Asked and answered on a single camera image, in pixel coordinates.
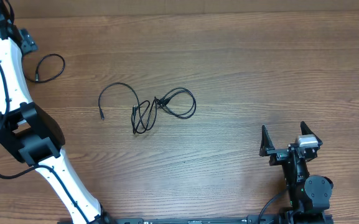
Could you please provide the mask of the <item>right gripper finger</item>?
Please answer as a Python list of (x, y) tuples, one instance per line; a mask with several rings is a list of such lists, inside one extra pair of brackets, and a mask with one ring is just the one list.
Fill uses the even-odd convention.
[(308, 127), (308, 125), (306, 125), (306, 123), (304, 121), (301, 121), (300, 128), (301, 128), (302, 135), (311, 134), (316, 138), (318, 146), (323, 145), (323, 141), (314, 132), (312, 132), (310, 130), (310, 128)]
[(271, 138), (269, 137), (268, 130), (265, 125), (262, 125), (261, 127), (261, 145), (259, 149), (259, 155), (261, 157), (269, 156), (273, 150), (275, 150), (275, 147), (272, 143)]

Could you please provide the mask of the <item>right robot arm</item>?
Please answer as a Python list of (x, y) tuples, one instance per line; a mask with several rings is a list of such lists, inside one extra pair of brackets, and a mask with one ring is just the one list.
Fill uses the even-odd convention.
[[(276, 149), (265, 125), (261, 127), (259, 155), (269, 157), (270, 166), (281, 166), (286, 188), (270, 199), (261, 209), (257, 223), (333, 223), (330, 208), (333, 182), (325, 176), (310, 175), (307, 163), (317, 157), (323, 145), (305, 122), (300, 123), (301, 135), (285, 149)], [(290, 207), (280, 209), (276, 215), (267, 215), (267, 208), (289, 194)]]

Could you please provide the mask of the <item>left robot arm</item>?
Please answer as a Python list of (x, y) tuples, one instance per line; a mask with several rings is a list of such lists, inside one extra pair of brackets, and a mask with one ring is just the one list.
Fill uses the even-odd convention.
[(1, 179), (38, 172), (70, 213), (70, 223), (113, 223), (114, 220), (81, 182), (64, 149), (58, 123), (31, 98), (24, 75), (25, 55), (38, 47), (14, 23), (9, 1), (0, 1), (0, 145), (28, 169)]

